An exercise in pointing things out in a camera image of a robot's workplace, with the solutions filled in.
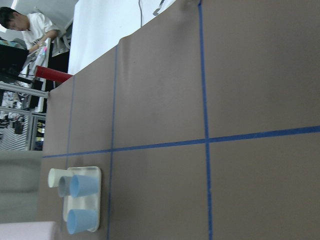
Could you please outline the person in white shirt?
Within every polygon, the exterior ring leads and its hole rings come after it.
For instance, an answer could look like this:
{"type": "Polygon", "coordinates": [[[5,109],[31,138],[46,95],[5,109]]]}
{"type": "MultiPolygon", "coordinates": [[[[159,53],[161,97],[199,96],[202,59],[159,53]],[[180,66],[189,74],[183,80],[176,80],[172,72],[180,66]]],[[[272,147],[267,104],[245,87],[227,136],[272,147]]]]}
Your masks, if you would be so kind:
{"type": "Polygon", "coordinates": [[[9,8],[0,8],[0,24],[8,30],[21,32],[30,53],[43,46],[47,39],[54,40],[59,36],[59,28],[42,13],[21,14],[9,8]]]}

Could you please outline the blue plastic cup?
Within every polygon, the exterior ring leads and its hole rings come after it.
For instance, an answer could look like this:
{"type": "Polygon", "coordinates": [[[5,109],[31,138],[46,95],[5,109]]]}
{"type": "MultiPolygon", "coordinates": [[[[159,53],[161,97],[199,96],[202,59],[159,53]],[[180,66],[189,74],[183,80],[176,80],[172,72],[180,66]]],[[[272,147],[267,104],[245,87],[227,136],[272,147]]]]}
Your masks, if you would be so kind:
{"type": "Polygon", "coordinates": [[[71,209],[67,216],[67,231],[69,234],[95,229],[98,224],[98,214],[92,209],[71,209]]]}
{"type": "Polygon", "coordinates": [[[69,184],[69,192],[73,198],[97,194],[99,192],[98,178],[87,175],[74,175],[69,184]]]}

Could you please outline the blue plastic cup front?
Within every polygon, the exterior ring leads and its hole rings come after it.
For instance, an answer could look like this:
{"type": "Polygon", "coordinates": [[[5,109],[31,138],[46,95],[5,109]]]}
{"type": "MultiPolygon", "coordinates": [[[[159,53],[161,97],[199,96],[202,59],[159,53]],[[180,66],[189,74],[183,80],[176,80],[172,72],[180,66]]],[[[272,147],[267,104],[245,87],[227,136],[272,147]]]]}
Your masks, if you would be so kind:
{"type": "Polygon", "coordinates": [[[69,234],[95,229],[98,224],[98,214],[92,209],[71,209],[67,216],[67,231],[69,234]]]}

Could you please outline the cream plastic tray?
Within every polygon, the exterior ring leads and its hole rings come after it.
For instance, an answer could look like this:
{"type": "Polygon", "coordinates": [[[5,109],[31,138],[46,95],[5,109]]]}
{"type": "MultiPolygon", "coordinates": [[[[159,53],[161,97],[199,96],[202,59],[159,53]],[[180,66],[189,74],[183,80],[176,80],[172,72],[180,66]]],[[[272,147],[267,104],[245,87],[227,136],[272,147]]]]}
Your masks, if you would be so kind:
{"type": "Polygon", "coordinates": [[[87,230],[88,232],[95,232],[98,230],[100,225],[100,202],[101,202],[101,182],[102,173],[97,166],[87,166],[87,167],[69,167],[67,170],[72,171],[74,175],[84,175],[92,176],[98,178],[99,191],[96,194],[82,196],[82,197],[72,197],[71,195],[63,197],[63,220],[67,224],[68,213],[73,209],[81,210],[95,210],[97,212],[97,226],[94,229],[87,230]]]}

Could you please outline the grey plastic cup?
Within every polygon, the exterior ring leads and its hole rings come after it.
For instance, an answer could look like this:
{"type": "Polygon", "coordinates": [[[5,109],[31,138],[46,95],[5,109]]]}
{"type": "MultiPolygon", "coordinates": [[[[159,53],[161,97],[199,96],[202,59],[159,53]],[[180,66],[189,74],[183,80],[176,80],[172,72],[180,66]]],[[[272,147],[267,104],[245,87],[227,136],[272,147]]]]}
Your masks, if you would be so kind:
{"type": "Polygon", "coordinates": [[[70,196],[70,183],[72,176],[61,176],[58,183],[58,195],[60,197],[70,196]]]}

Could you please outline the pink plastic cup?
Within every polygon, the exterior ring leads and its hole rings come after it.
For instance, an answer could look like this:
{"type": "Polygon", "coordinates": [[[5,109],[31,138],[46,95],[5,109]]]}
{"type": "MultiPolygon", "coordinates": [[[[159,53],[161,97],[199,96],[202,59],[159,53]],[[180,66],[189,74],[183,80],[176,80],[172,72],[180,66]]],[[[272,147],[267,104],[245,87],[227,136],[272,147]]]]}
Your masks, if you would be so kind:
{"type": "Polygon", "coordinates": [[[61,240],[54,221],[17,222],[0,224],[1,240],[61,240]]]}

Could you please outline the cream plastic cup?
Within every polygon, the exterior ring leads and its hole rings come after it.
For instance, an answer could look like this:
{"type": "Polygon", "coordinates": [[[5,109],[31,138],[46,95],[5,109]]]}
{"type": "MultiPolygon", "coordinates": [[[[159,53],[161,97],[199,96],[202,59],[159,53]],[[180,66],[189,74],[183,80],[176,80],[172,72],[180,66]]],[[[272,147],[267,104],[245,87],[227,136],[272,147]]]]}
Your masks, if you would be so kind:
{"type": "Polygon", "coordinates": [[[61,177],[72,177],[74,174],[67,169],[51,168],[48,172],[47,184],[49,188],[56,188],[59,186],[61,177]]]}

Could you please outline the red cylinder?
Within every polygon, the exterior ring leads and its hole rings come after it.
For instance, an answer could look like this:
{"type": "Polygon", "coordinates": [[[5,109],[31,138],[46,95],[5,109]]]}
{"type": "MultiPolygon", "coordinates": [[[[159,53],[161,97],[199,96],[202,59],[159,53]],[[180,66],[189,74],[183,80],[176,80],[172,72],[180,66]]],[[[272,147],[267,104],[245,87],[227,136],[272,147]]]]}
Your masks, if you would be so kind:
{"type": "Polygon", "coordinates": [[[50,81],[55,81],[59,83],[64,83],[68,79],[72,77],[71,74],[61,72],[55,69],[51,69],[48,67],[43,67],[40,65],[37,65],[35,68],[35,76],[38,78],[43,78],[50,81]]]}

